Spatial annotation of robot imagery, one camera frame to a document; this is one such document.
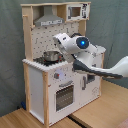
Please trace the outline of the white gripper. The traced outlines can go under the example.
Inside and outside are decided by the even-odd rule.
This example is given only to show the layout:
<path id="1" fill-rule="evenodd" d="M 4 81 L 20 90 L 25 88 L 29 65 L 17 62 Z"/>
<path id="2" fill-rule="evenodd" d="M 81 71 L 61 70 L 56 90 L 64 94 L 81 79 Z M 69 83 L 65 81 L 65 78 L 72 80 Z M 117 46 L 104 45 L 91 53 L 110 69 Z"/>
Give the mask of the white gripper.
<path id="1" fill-rule="evenodd" d="M 64 44 L 70 39 L 66 33 L 59 33 L 53 36 L 53 40 L 57 47 L 59 48 L 61 54 L 65 60 L 71 60 L 72 56 L 68 54 L 65 50 Z"/>

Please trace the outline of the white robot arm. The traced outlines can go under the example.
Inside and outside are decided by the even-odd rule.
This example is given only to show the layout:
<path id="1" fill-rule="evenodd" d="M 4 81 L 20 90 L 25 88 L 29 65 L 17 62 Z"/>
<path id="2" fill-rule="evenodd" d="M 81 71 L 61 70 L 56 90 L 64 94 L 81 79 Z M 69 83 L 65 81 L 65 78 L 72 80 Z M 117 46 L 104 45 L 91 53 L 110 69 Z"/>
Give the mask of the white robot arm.
<path id="1" fill-rule="evenodd" d="M 91 44 L 85 36 L 69 37 L 66 33 L 54 35 L 53 40 L 64 59 L 73 63 L 75 72 L 115 79 L 128 77 L 128 56 L 122 58 L 110 69 L 98 68 L 93 66 L 94 58 L 98 53 L 105 52 L 104 47 Z"/>

